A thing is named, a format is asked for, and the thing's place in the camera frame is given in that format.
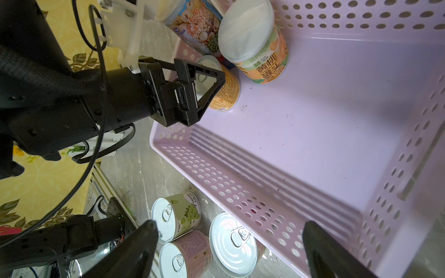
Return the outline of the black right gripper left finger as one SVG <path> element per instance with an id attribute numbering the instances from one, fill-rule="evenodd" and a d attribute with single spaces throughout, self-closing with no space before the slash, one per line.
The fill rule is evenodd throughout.
<path id="1" fill-rule="evenodd" d="M 82 251 L 94 251 L 101 244 L 119 239 L 123 220 L 98 220 L 80 229 Z M 85 278 L 147 278 L 158 243 L 156 222 L 148 220 L 83 275 Z"/>

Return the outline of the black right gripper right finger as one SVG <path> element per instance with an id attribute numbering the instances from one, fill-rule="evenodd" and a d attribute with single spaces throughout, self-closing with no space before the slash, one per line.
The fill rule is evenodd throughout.
<path id="1" fill-rule="evenodd" d="M 305 223 L 302 241 L 313 278 L 375 277 L 315 221 Z"/>

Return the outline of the pink purple label can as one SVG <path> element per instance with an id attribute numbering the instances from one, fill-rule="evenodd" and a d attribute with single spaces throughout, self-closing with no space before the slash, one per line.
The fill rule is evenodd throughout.
<path id="1" fill-rule="evenodd" d="M 159 254 L 162 278 L 200 278 L 211 265 L 209 238 L 197 230 L 164 244 Z"/>

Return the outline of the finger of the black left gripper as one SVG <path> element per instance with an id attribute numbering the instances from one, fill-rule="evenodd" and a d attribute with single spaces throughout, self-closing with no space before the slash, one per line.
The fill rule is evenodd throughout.
<path id="1" fill-rule="evenodd" d="M 177 80 L 173 82 L 177 105 L 173 109 L 174 123 L 192 126 L 199 122 L 210 103 L 226 82 L 226 75 L 220 70 L 203 66 L 184 59 L 174 59 Z M 214 79 L 213 84 L 202 97 L 197 96 L 197 76 Z"/>

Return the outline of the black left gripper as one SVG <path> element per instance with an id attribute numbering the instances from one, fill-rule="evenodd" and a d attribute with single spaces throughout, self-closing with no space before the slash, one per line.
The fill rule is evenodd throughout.
<path id="1" fill-rule="evenodd" d="M 119 69 L 108 72 L 107 90 L 18 112 L 8 112 L 6 131 L 26 153 L 56 156 L 59 150 L 105 132 L 121 132 L 137 120 L 151 117 L 163 126 L 179 122 L 173 86 L 163 69 L 171 63 L 145 59 L 140 74 Z"/>

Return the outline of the lilac perforated plastic basket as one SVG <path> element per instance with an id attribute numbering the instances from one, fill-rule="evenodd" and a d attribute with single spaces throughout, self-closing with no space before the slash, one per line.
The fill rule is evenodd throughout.
<path id="1" fill-rule="evenodd" d="M 401 278 L 445 205 L 445 3 L 272 1 L 290 49 L 228 112 L 154 124 L 150 143 L 303 277 L 316 221 Z"/>

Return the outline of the small yellow label can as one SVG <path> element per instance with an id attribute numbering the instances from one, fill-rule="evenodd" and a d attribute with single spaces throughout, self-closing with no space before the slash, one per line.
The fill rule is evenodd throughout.
<path id="1" fill-rule="evenodd" d="M 226 76 L 226 82 L 224 86 L 212 99 L 209 108 L 218 112 L 226 112 L 232 109 L 237 103 L 241 92 L 241 84 L 239 79 L 213 56 L 203 56 L 197 60 L 197 63 L 205 67 L 222 71 L 225 73 Z M 215 78 L 197 74 L 195 80 L 195 89 L 198 100 L 201 99 L 202 96 L 204 96 L 204 94 L 213 86 L 215 82 Z"/>

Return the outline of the yellow peach can white lid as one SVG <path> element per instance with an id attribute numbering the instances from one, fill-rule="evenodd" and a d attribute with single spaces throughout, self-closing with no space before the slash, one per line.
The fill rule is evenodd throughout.
<path id="1" fill-rule="evenodd" d="M 278 79 L 289 62 L 270 1 L 233 3 L 223 16 L 218 43 L 221 54 L 257 84 Z"/>

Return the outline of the tall colourful mixed-food can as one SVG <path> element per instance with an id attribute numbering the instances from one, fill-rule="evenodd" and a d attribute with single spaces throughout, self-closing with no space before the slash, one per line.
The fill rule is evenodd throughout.
<path id="1" fill-rule="evenodd" d="M 168 26 L 189 47 L 203 56 L 215 57 L 228 69 L 235 67 L 220 52 L 223 17 L 209 1 L 161 0 L 156 4 L 155 19 Z"/>

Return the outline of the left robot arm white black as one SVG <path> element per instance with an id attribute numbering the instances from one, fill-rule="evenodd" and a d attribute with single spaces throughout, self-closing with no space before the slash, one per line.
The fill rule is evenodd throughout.
<path id="1" fill-rule="evenodd" d="M 137 57 L 135 66 L 108 71 L 105 18 L 90 5 L 89 20 L 99 67 L 75 72 L 36 1 L 1 2 L 1 178 L 24 173 L 13 159 L 14 147 L 59 161 L 61 149 L 96 138 L 93 154 L 76 158 L 87 168 L 67 196 L 31 227 L 1 234 L 2 272 L 55 264 L 66 277 L 71 261 L 117 242 L 86 277 L 149 277 L 158 242 L 154 221 L 135 227 L 120 210 L 97 221 L 87 214 L 46 223 L 76 194 L 98 158 L 133 138 L 136 121 L 150 117 L 166 127 L 191 126 L 226 82 L 222 71 L 184 59 Z"/>

